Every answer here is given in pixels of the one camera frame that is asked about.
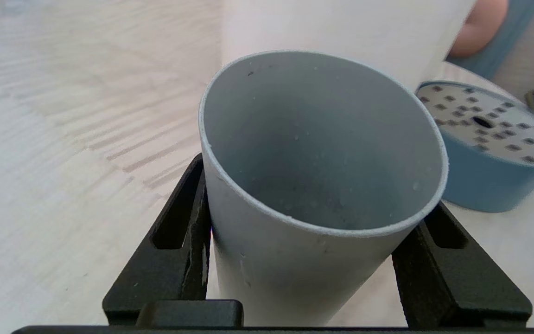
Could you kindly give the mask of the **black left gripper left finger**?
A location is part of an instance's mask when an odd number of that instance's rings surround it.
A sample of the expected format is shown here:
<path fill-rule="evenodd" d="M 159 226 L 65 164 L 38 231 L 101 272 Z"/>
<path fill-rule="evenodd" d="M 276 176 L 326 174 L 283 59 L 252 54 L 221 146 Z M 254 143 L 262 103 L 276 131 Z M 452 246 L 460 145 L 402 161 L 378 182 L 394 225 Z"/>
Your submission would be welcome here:
<path fill-rule="evenodd" d="M 202 156 L 186 168 L 167 203 L 102 301 L 111 326 L 240 328 L 236 300 L 206 300 L 211 220 Z"/>

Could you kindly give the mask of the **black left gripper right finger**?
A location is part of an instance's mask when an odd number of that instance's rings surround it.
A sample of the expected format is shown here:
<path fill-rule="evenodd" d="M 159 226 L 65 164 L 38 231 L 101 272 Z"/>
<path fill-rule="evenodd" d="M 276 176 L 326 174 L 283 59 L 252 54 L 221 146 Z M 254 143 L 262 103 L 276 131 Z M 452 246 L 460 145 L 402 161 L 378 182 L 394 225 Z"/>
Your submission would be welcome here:
<path fill-rule="evenodd" d="M 525 328 L 530 299 L 439 203 L 392 253 L 411 330 Z"/>

